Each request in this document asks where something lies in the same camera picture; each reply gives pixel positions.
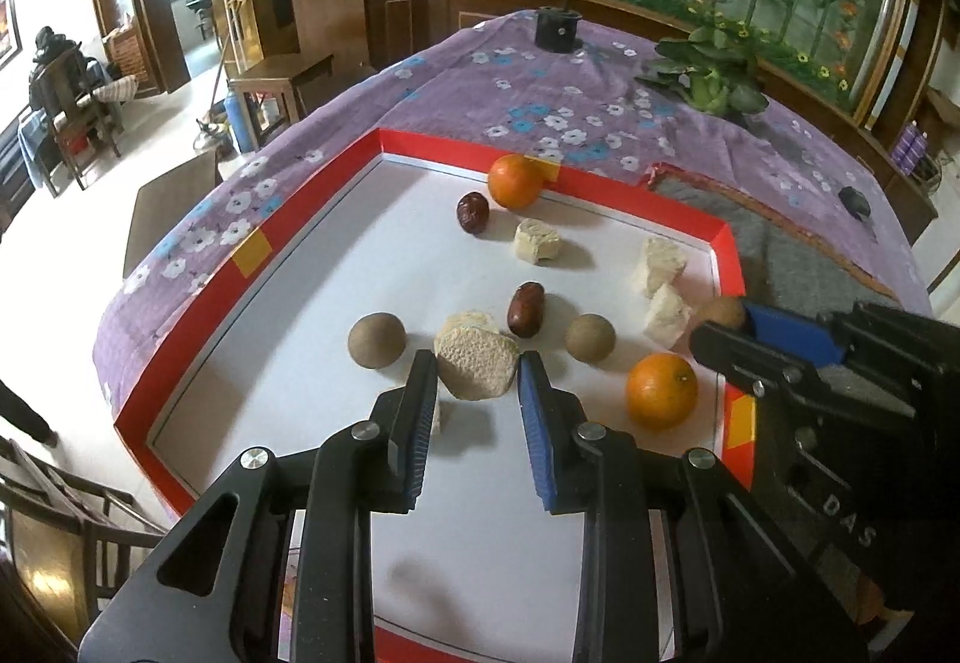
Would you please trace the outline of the wooden side table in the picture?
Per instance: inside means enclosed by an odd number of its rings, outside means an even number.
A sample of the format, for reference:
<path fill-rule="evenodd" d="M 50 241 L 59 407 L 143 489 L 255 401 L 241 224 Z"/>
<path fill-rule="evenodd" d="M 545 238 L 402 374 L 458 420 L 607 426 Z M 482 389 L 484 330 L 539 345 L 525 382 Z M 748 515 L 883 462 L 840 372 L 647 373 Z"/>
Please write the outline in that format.
<path fill-rule="evenodd" d="M 304 53 L 280 53 L 265 57 L 236 76 L 231 76 L 228 86 L 238 96 L 241 117 L 244 120 L 252 146 L 260 149 L 267 143 L 270 133 L 280 127 L 291 127 L 308 114 L 302 90 L 319 78 L 334 75 L 334 56 L 304 55 Z M 281 119 L 268 127 L 260 128 L 252 114 L 252 97 L 270 96 L 278 103 Z"/>

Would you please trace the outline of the brown longan fruit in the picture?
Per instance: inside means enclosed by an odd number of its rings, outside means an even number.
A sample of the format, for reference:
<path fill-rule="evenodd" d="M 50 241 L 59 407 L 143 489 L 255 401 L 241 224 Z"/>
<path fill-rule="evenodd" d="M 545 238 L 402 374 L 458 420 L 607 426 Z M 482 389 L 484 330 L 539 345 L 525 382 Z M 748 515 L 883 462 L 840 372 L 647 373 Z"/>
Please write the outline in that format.
<path fill-rule="evenodd" d="M 695 323 L 717 323 L 729 330 L 740 331 L 747 325 L 747 310 L 739 298 L 718 296 L 703 304 L 695 314 Z"/>
<path fill-rule="evenodd" d="M 576 361 L 597 364 L 613 353 L 617 331 L 599 314 L 578 315 L 566 329 L 566 352 Z"/>

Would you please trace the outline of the grey felt mat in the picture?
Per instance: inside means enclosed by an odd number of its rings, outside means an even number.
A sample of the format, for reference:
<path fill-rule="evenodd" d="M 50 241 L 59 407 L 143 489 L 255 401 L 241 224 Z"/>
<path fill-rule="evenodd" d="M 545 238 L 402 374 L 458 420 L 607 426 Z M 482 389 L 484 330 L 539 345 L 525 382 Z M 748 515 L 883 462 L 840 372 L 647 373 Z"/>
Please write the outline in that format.
<path fill-rule="evenodd" d="M 648 167 L 643 182 L 651 192 L 713 214 L 731 226 L 750 301 L 809 319 L 825 312 L 850 312 L 856 302 L 901 307 L 890 291 L 833 257 L 825 245 L 722 185 L 662 163 Z"/>

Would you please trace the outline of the black cylindrical mount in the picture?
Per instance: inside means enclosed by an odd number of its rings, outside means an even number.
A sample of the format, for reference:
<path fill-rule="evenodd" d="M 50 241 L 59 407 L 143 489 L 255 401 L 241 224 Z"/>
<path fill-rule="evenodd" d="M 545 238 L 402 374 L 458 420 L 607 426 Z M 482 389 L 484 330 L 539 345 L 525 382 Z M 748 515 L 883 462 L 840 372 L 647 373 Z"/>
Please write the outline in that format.
<path fill-rule="evenodd" d="M 573 53 L 579 47 L 581 13 L 569 8 L 540 7 L 535 15 L 535 45 L 545 52 Z"/>

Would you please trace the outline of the black rectangular device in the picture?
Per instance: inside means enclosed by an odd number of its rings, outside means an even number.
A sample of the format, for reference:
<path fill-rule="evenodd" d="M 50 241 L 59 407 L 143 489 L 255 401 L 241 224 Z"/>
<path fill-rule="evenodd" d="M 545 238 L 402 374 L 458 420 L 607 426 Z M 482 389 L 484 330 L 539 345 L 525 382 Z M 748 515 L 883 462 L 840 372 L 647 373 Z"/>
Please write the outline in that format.
<path fill-rule="evenodd" d="M 871 204 L 869 200 L 867 200 L 866 195 L 859 192 L 857 188 L 841 187 L 838 190 L 838 200 L 855 220 L 864 221 L 871 217 Z"/>

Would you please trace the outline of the dark red jujube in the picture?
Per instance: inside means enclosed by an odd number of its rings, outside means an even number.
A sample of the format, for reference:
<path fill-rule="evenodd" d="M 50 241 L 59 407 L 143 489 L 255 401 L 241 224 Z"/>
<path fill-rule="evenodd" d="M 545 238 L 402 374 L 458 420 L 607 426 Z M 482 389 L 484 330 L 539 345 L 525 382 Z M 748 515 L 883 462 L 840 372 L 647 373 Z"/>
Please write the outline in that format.
<path fill-rule="evenodd" d="M 517 338 L 534 338 L 544 325 L 545 289 L 537 281 L 521 284 L 508 305 L 506 323 Z"/>

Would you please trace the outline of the red white tray box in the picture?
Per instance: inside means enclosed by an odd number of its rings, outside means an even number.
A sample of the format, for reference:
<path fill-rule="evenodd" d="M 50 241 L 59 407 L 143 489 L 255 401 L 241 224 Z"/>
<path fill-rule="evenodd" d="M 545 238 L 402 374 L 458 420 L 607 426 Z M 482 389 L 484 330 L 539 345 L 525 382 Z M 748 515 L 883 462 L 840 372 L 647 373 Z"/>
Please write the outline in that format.
<path fill-rule="evenodd" d="M 563 169 L 534 205 L 562 234 L 553 262 L 512 252 L 516 218 L 495 211 L 482 236 L 455 219 L 482 190 L 490 148 L 378 130 L 309 177 L 236 245 L 160 342 L 119 411 L 117 431 L 174 509 L 185 510 L 246 448 L 317 447 L 366 418 L 410 364 L 368 370 L 348 356 L 364 315 L 402 320 L 410 351 L 430 348 L 459 312 L 503 320 L 514 291 L 547 294 L 535 351 L 556 387 L 593 421 L 628 431 L 628 370 L 651 353 L 647 302 L 631 284 L 647 237 L 688 257 L 682 298 L 737 296 L 731 228 L 681 203 Z M 597 364 L 572 358 L 565 333 L 599 314 L 617 331 Z M 423 493 L 407 515 L 378 515 L 373 538 L 377 649 L 500 661 L 565 661 L 573 652 L 583 522 L 547 514 L 535 494 L 514 395 L 441 397 Z"/>

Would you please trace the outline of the purple floral tablecloth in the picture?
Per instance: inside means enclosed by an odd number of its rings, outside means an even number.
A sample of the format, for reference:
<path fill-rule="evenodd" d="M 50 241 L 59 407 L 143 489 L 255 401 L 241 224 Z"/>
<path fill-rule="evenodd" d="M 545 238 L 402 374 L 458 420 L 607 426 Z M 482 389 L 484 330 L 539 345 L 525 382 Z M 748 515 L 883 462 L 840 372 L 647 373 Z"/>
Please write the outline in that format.
<path fill-rule="evenodd" d="M 780 103 L 742 122 L 701 114 L 635 80 L 652 42 L 583 21 L 569 55 L 540 50 L 523 10 L 462 29 L 347 89 L 284 131 L 203 197 L 122 284 L 93 348 L 101 393 L 121 411 L 189 302 L 236 245 L 311 175 L 375 128 L 530 154 L 628 185 L 662 163 L 766 208 L 829 248 L 905 309 L 931 303 L 905 231 L 861 154 Z M 841 187 L 866 195 L 858 221 Z"/>

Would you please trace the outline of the wooden chair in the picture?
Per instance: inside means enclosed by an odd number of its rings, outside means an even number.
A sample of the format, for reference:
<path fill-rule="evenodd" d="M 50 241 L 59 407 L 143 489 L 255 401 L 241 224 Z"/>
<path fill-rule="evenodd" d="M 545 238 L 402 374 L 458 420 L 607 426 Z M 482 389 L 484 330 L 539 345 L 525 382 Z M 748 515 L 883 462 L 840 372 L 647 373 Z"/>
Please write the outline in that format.
<path fill-rule="evenodd" d="M 85 190 L 78 142 L 91 151 L 110 149 L 121 157 L 116 117 L 94 91 L 107 86 L 107 75 L 93 57 L 86 57 L 73 39 L 50 26 L 34 39 L 34 68 L 29 75 L 29 103 L 47 117 L 50 136 L 76 185 Z"/>

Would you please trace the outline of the purple bottles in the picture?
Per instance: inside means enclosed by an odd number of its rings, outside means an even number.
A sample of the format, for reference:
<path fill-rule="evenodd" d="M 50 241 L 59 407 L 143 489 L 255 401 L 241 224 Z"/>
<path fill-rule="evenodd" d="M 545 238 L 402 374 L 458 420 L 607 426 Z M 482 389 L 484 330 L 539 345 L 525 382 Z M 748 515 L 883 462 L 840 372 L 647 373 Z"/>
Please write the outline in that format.
<path fill-rule="evenodd" d="M 892 161 L 903 175 L 913 174 L 919 161 L 928 151 L 928 134 L 919 128 L 916 120 L 905 127 L 892 151 Z"/>

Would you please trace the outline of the orange tangerine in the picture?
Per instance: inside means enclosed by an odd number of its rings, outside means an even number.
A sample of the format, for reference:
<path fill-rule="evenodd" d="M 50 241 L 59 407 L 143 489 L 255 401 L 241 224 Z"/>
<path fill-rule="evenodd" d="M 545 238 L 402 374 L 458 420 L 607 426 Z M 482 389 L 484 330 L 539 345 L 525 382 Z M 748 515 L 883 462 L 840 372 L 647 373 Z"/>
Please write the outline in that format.
<path fill-rule="evenodd" d="M 665 431 L 679 426 L 695 411 L 699 394 L 690 362 L 679 354 L 649 354 L 636 362 L 626 377 L 626 412 L 638 426 Z"/>
<path fill-rule="evenodd" d="M 539 200 L 544 183 L 542 169 L 521 154 L 505 154 L 496 159 L 487 175 L 490 197 L 511 211 L 534 205 Z"/>

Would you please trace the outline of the green leafy vegetable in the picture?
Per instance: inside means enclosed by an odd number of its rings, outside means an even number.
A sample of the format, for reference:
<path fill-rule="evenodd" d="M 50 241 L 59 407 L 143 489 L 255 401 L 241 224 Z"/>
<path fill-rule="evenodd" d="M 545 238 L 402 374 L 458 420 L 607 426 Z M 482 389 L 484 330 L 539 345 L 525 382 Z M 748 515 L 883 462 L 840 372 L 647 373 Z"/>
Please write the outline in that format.
<path fill-rule="evenodd" d="M 768 109 L 754 49 L 713 26 L 701 26 L 685 39 L 661 39 L 635 80 L 672 92 L 688 107 L 721 119 Z"/>

